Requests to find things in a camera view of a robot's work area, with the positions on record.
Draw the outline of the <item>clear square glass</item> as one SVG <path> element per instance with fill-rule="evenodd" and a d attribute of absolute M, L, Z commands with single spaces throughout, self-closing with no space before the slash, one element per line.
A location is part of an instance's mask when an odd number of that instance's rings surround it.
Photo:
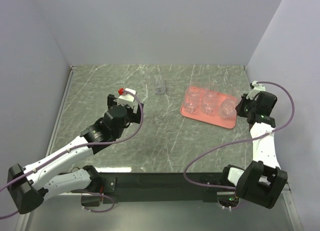
<path fill-rule="evenodd" d="M 191 114 L 197 107 L 197 101 L 185 99 L 182 104 L 182 110 L 185 113 Z"/>

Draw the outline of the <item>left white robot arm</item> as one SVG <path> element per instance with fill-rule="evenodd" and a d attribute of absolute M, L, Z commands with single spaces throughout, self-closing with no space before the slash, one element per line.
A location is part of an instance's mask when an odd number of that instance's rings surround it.
<path fill-rule="evenodd" d="M 61 193 L 81 189 L 95 192 L 100 188 L 100 176 L 94 168 L 81 168 L 75 174 L 61 172 L 111 145 L 124 142 L 121 135 L 130 124 L 142 126 L 144 105 L 137 92 L 125 88 L 118 93 L 119 97 L 108 95 L 108 109 L 104 115 L 66 146 L 32 164 L 21 166 L 17 163 L 9 168 L 5 189 L 17 213 L 27 214 Z"/>

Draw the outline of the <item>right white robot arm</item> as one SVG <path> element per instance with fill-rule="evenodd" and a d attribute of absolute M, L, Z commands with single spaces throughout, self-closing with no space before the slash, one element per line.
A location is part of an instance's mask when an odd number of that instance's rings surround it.
<path fill-rule="evenodd" d="M 275 119 L 271 112 L 277 97 L 266 91 L 252 90 L 243 94 L 236 114 L 246 118 L 252 142 L 252 162 L 246 169 L 229 164 L 223 169 L 220 185 L 226 191 L 235 187 L 235 195 L 271 209 L 288 181 L 281 170 L 275 150 Z"/>

